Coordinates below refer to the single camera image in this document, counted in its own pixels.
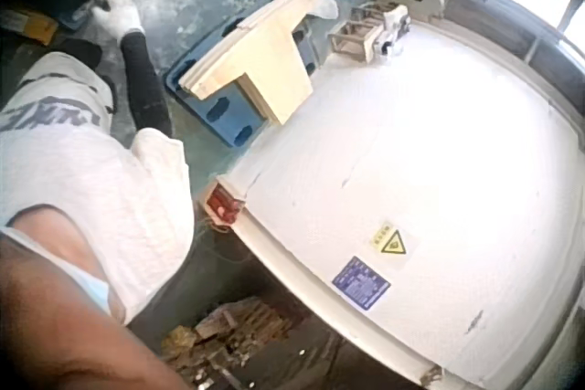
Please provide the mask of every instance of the black arm sleeve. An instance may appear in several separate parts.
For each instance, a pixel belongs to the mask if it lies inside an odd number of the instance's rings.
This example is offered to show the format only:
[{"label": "black arm sleeve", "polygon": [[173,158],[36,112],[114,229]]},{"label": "black arm sleeve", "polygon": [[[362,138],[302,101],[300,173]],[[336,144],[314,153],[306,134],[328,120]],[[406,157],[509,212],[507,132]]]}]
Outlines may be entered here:
[{"label": "black arm sleeve", "polygon": [[142,32],[131,32],[120,44],[126,65],[128,102],[136,129],[155,128],[173,136],[173,126],[153,63],[148,57],[146,37]]}]

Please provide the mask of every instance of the plywood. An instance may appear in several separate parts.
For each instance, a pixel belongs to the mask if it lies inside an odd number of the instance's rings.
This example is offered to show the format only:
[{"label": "plywood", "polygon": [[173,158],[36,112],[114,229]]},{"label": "plywood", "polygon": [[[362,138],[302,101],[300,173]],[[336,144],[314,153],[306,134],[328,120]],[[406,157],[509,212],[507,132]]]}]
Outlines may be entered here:
[{"label": "plywood", "polygon": [[285,123],[313,91],[292,31],[314,0],[274,0],[238,24],[180,80],[204,100],[233,81],[260,112]]}]

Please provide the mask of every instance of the white glove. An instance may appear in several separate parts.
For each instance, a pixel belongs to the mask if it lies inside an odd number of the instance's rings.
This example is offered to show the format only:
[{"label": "white glove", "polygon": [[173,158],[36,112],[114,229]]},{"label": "white glove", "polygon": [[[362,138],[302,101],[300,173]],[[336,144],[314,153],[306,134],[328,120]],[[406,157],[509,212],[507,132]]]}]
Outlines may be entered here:
[{"label": "white glove", "polygon": [[144,33],[144,28],[140,22],[138,8],[133,0],[106,0],[110,11],[100,6],[93,6],[91,12],[95,21],[105,29],[105,31],[118,41],[131,31],[140,31]]}]

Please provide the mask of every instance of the blue label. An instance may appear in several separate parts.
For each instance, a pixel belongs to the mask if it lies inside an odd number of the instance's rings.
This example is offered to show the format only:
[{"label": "blue label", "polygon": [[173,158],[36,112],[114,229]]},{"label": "blue label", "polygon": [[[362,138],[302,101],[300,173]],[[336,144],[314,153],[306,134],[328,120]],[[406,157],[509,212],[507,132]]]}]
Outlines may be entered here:
[{"label": "blue label", "polygon": [[389,282],[356,257],[335,276],[333,284],[366,311],[390,288]]}]

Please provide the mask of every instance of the yellow warning sticker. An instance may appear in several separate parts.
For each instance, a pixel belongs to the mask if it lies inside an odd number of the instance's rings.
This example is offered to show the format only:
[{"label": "yellow warning sticker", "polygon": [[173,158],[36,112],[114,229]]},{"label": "yellow warning sticker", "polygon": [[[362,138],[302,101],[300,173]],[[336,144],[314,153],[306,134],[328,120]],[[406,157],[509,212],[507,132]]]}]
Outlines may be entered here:
[{"label": "yellow warning sticker", "polygon": [[406,255],[406,247],[404,246],[400,231],[388,222],[384,223],[374,235],[372,244],[381,253]]}]

